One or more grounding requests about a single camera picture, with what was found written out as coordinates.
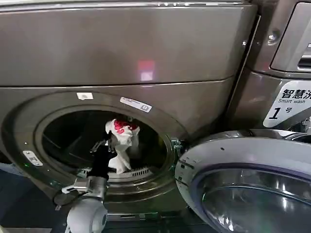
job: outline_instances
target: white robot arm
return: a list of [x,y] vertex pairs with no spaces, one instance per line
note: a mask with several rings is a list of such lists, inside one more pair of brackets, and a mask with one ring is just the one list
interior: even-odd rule
[[78,200],[67,216],[65,233],[101,233],[107,221],[108,211],[104,207],[104,196],[107,179],[89,176],[76,179],[74,185],[62,189],[68,193],[68,188],[79,192],[87,192],[83,199]]
[[77,178],[74,184],[62,188],[62,193],[78,191],[78,199],[67,216],[65,233],[101,233],[107,221],[108,211],[104,207],[107,191],[109,160],[117,156],[110,147],[110,135],[95,145],[90,153],[94,156],[92,170],[87,178]]

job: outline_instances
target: sticker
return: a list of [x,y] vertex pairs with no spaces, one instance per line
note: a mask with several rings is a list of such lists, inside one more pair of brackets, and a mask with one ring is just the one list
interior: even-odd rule
[[35,166],[43,166],[43,163],[38,159],[38,157],[31,150],[24,150],[23,154],[26,158]]
[[290,81],[281,88],[263,125],[267,128],[274,127],[310,107],[311,82]]
[[93,94],[90,92],[77,92],[77,97],[80,100],[92,100]]
[[124,103],[126,105],[129,105],[133,108],[137,108],[139,110],[142,110],[144,112],[150,112],[152,106],[146,104],[146,103],[142,103],[142,102],[139,102],[137,100],[132,100],[132,99],[129,99],[129,98],[124,98],[124,97],[121,97],[120,99],[120,102],[121,103]]

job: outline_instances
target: metal panel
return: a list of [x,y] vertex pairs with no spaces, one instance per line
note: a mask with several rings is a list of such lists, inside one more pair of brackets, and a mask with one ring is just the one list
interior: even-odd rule
[[311,44],[311,3],[301,2],[295,8],[271,67],[283,71],[307,71],[300,69],[298,63],[309,44]]
[[[227,111],[230,129],[264,128],[263,120],[280,89],[290,79],[280,79],[244,69]],[[273,127],[288,129],[311,116],[311,108]]]
[[261,20],[255,34],[247,66],[254,71],[284,78],[310,78],[304,72],[283,72],[270,67],[292,16],[297,0],[252,0],[259,7]]
[[[172,83],[236,73],[256,6],[133,4],[3,8],[0,85]],[[38,7],[42,10],[31,10]]]

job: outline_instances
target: white cloth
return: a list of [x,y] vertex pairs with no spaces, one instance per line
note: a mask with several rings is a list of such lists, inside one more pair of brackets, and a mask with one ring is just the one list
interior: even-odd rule
[[113,119],[106,123],[106,132],[110,131],[116,137],[114,145],[112,145],[117,153],[117,156],[109,161],[109,167],[115,168],[117,174],[125,172],[127,169],[131,169],[130,158],[128,157],[126,150],[132,146],[132,140],[135,141],[135,146],[138,146],[138,133],[139,127],[126,121],[120,121]]

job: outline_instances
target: open washing machine door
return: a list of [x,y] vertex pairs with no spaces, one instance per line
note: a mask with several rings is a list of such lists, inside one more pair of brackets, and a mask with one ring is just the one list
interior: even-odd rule
[[180,157],[178,189],[218,232],[310,232],[310,140],[276,130],[212,135]]

